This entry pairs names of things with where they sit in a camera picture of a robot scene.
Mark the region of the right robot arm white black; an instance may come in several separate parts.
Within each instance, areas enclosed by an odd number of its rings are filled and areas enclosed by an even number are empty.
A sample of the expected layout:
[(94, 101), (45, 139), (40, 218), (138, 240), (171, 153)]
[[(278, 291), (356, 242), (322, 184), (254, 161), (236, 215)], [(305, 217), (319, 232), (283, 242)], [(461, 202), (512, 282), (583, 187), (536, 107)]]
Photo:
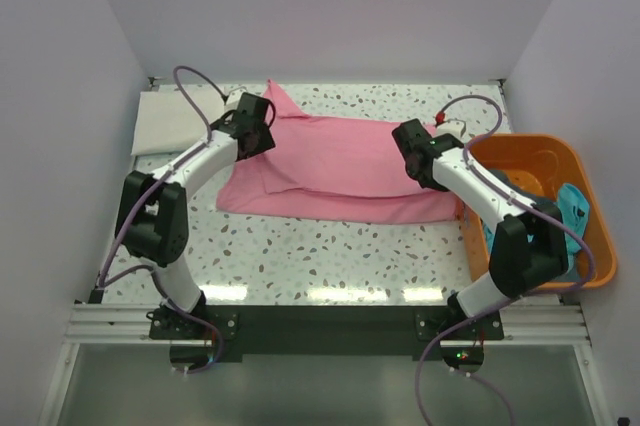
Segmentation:
[(447, 300), (445, 325), (452, 336), (469, 338), (481, 326), (480, 314), (567, 272), (565, 229), (554, 203), (521, 194), (456, 137), (434, 137), (417, 119), (400, 124), (392, 137), (411, 179), (423, 188), (454, 193), (493, 234), (488, 271)]

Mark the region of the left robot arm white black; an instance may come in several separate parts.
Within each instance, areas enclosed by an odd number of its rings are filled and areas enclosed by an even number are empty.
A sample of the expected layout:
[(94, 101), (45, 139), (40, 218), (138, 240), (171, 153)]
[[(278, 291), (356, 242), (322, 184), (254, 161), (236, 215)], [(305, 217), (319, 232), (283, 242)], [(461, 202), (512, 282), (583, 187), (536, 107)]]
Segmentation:
[(217, 173), (275, 147), (271, 126), (276, 107), (243, 93), (236, 106), (208, 125), (205, 135), (151, 173), (133, 171), (123, 185), (115, 230), (116, 248), (141, 261), (165, 304), (171, 324), (185, 338), (207, 326), (204, 293), (187, 265), (189, 201)]

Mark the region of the pink t shirt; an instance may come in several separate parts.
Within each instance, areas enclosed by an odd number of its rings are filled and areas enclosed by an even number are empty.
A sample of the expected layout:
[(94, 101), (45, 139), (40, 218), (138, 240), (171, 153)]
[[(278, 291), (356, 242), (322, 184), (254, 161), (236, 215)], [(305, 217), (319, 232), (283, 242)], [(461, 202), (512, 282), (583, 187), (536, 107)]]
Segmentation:
[(453, 220), (458, 200), (411, 180), (392, 132), (396, 123), (314, 116), (274, 81), (273, 149), (235, 163), (219, 210), (383, 225)]

